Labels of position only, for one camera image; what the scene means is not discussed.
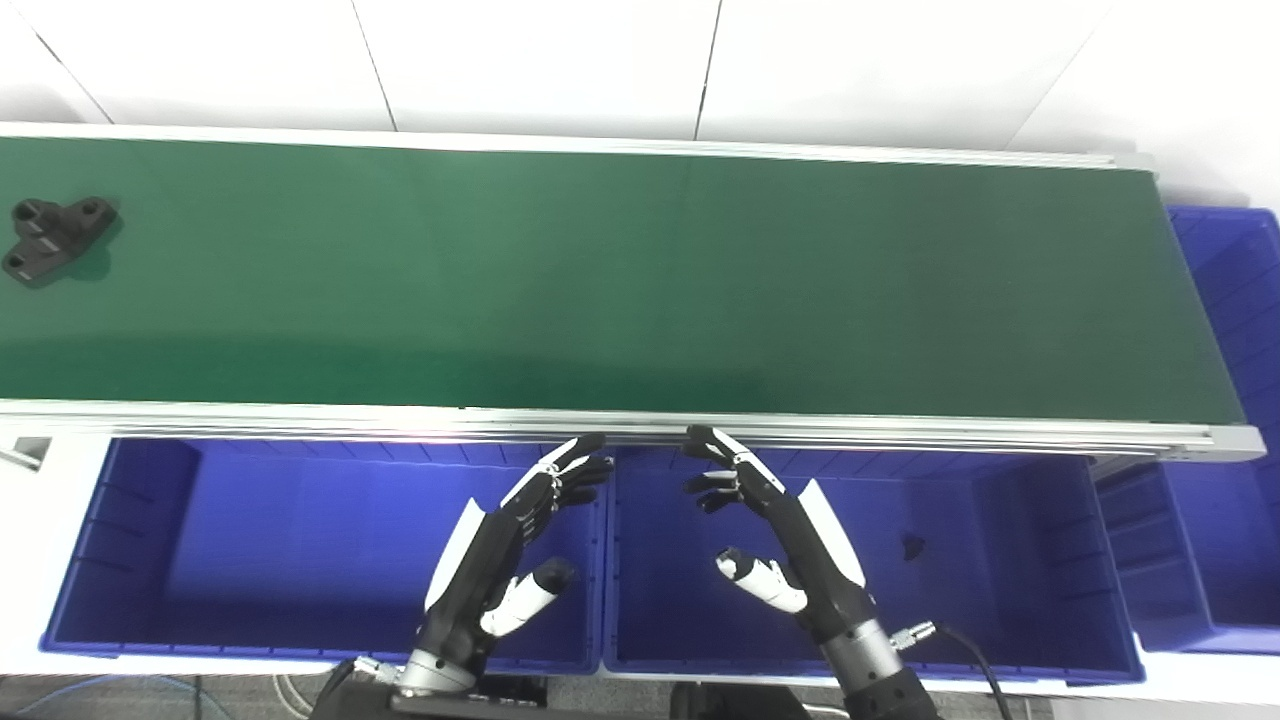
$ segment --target blue storage bin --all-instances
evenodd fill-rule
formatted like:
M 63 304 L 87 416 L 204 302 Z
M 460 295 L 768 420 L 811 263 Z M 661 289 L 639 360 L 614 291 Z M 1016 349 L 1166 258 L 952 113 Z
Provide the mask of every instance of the blue storage bin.
M 1267 210 L 1175 206 L 1170 219 L 1271 454 L 1110 478 L 1107 532 L 1143 647 L 1280 653 L 1280 231 Z
M 1087 460 L 954 452 L 760 451 L 799 492 L 819 478 L 890 632 L 923 620 L 970 635 L 1006 679 L 1143 679 Z M 622 448 L 609 509 L 604 665 L 618 673 L 829 675 L 792 618 L 737 589 L 714 555 L 781 548 L 741 505 L 704 516 L 680 482 L 709 468 Z M 938 638 L 905 657 L 980 679 Z
M 495 507 L 544 450 L 115 441 L 42 647 L 403 661 L 463 505 Z M 521 571 L 559 555 L 577 582 L 503 638 L 492 671 L 598 667 L 603 502 L 526 550 Z

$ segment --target cable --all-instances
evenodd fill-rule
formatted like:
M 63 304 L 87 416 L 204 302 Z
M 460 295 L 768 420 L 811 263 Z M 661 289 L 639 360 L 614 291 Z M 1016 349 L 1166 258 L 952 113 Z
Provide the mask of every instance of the cable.
M 202 698 L 207 700 L 210 705 L 212 705 L 215 708 L 218 708 L 218 712 L 220 712 L 223 715 L 223 717 L 225 717 L 225 720 L 236 720 L 234 716 L 232 716 L 232 714 L 228 712 L 227 708 L 223 707 L 223 705 L 220 702 L 218 702 L 218 698 L 215 698 L 214 696 L 209 694 L 204 688 L 196 688 L 196 685 L 193 685 L 191 683 L 187 683 L 187 682 L 183 682 L 183 680 L 177 680 L 174 678 L 168 678 L 165 675 L 101 675 L 101 676 L 97 676 L 97 678 L 90 678 L 87 680 L 81 680 L 78 683 L 72 683 L 70 685 L 67 685 L 64 688 L 58 688 L 56 691 L 46 694 L 45 697 L 42 697 L 40 700 L 36 700 L 35 702 L 32 702 L 32 703 L 29 703 L 29 705 L 19 708 L 17 712 L 14 712 L 14 715 L 26 715 L 26 714 L 31 712 L 32 710 L 36 710 L 37 707 L 41 707 L 42 705 L 45 705 L 46 702 L 49 702 L 49 701 L 51 701 L 54 698 L 59 698 L 59 697 L 61 697 L 64 694 L 73 693 L 76 691 L 83 689 L 83 688 L 88 688 L 88 687 L 92 687 L 92 685 L 100 685 L 102 683 L 109 683 L 111 680 L 123 680 L 125 678 L 136 678 L 136 679 L 141 679 L 141 680 L 155 680 L 157 683 L 164 683 L 166 685 L 172 685 L 172 687 L 175 687 L 175 688 L 182 688 L 182 689 L 188 691 L 188 692 L 195 692 L 195 693 L 197 693 L 197 697 L 202 697 Z
M 307 702 L 307 698 L 302 697 L 302 693 L 298 692 L 298 687 L 293 684 L 292 675 L 280 675 L 280 683 L 284 684 L 284 689 L 289 691 L 289 696 L 292 696 L 293 700 L 297 701 L 298 707 L 301 707 L 307 712 L 315 710 L 315 706 Z
M 280 700 L 280 705 L 283 705 L 284 708 L 289 711 L 289 715 L 297 717 L 298 720 L 307 720 L 306 712 L 302 712 L 297 707 L 293 707 L 293 703 L 289 702 L 289 698 L 284 697 L 284 691 L 280 689 L 279 675 L 271 675 L 271 689 L 275 691 L 275 697 Z
M 987 683 L 991 685 L 991 694 L 996 696 L 996 706 L 1000 707 L 1000 716 L 1004 717 L 1004 720 L 1014 720 L 1012 714 L 1009 711 L 1009 702 L 1005 701 L 1005 692 L 1000 689 L 1000 682 L 996 680 L 996 674 L 991 670 L 991 664 L 987 662 L 987 656 L 982 653 L 978 644 L 942 623 L 934 623 L 933 629 L 937 630 L 940 635 L 946 635 L 963 644 L 965 650 L 973 653 L 974 659 L 978 661 L 978 666 L 982 667 L 982 674 L 987 676 Z
M 333 673 L 329 673 L 329 679 L 325 680 L 324 687 L 320 688 L 320 694 L 316 696 L 315 703 L 320 705 L 321 702 L 324 702 L 324 698 L 329 697 L 329 693 L 337 689 L 337 687 L 340 685 L 342 682 L 346 680 L 355 669 L 356 669 L 355 657 L 348 657 L 347 660 L 343 660 L 342 662 L 335 665 Z
M 108 683 L 108 682 L 111 682 L 111 680 L 119 680 L 124 675 L 102 675 L 101 678 L 90 678 L 87 680 L 81 680 L 78 683 L 72 683 L 72 684 L 67 685 L 65 688 L 58 688 L 56 691 L 46 694 L 45 697 L 42 697 L 42 698 L 32 702 L 31 705 L 27 705 L 27 706 L 23 706 L 20 708 L 18 708 L 14 712 L 14 715 L 26 715 L 26 714 L 31 712 L 32 710 L 40 707 L 41 705 L 45 705 L 46 702 L 49 702 L 49 701 L 51 701 L 54 698 L 61 697 L 61 696 L 64 696 L 67 693 L 76 692 L 76 691 L 78 691 L 81 688 L 88 688 L 88 687 L 92 687 L 92 685 L 100 685 L 102 683 Z

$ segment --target robotic arm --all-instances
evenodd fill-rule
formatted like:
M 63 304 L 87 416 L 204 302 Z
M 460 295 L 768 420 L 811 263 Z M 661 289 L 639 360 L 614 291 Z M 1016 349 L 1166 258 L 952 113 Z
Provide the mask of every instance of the robotic arm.
M 531 710 L 467 700 L 497 641 L 522 626 L 568 585 L 573 569 L 552 559 L 524 578 L 513 577 L 524 548 L 566 506 L 595 500 L 593 486 L 613 471 L 608 457 L 591 454 L 604 436 L 566 442 L 534 465 L 485 514 L 470 501 L 436 565 L 425 616 L 403 669 L 369 659 L 346 662 L 321 691 L 312 720 L 399 720 L 406 715 L 440 720 L 602 720 L 594 714 Z M 742 502 L 764 518 L 781 541 L 786 562 L 727 548 L 716 566 L 737 587 L 796 618 L 831 664 L 845 707 L 854 720 L 937 720 L 933 701 L 915 673 L 899 659 L 914 643 L 884 634 L 876 603 L 849 537 L 817 482 L 799 496 L 745 446 L 705 425 L 689 428 L 684 451 L 712 460 L 719 470 L 685 484 L 707 512 Z M 375 683 L 348 683 L 352 666 Z
M 524 578 L 512 575 L 558 510 L 595 500 L 591 486 L 613 471 L 609 457 L 591 456 L 602 447 L 600 433 L 571 439 L 525 473 L 498 510 L 485 514 L 475 500 L 467 503 L 426 591 L 413 652 L 392 680 L 402 696 L 471 689 L 498 638 L 568 587 L 573 568 L 559 557 Z
M 850 717 L 933 720 L 937 710 L 915 673 L 902 665 L 865 589 L 858 556 L 810 480 L 794 496 L 745 446 L 721 430 L 691 425 L 686 455 L 712 460 L 712 470 L 685 483 L 705 512 L 742 502 L 764 518 L 786 552 L 786 564 L 730 547 L 716 566 L 737 587 L 791 614 L 822 650 Z

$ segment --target white wall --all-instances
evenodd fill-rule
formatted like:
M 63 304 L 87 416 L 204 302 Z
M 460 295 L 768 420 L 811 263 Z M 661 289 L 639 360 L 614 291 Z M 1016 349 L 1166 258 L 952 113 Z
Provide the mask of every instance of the white wall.
M 118 123 L 1138 150 L 1170 201 L 1280 208 L 1277 26 L 1275 0 L 0 0 L 0 119 L 101 122 L 92 96 Z

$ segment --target small black object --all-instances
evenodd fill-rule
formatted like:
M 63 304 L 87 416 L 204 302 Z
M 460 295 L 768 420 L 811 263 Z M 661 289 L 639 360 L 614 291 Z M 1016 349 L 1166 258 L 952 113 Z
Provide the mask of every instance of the small black object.
M 115 208 L 86 197 L 63 208 L 27 199 L 13 206 L 18 245 L 4 256 L 4 270 L 26 284 L 79 258 L 115 220 Z
M 910 562 L 924 552 L 924 538 L 905 533 L 902 536 L 902 561 Z

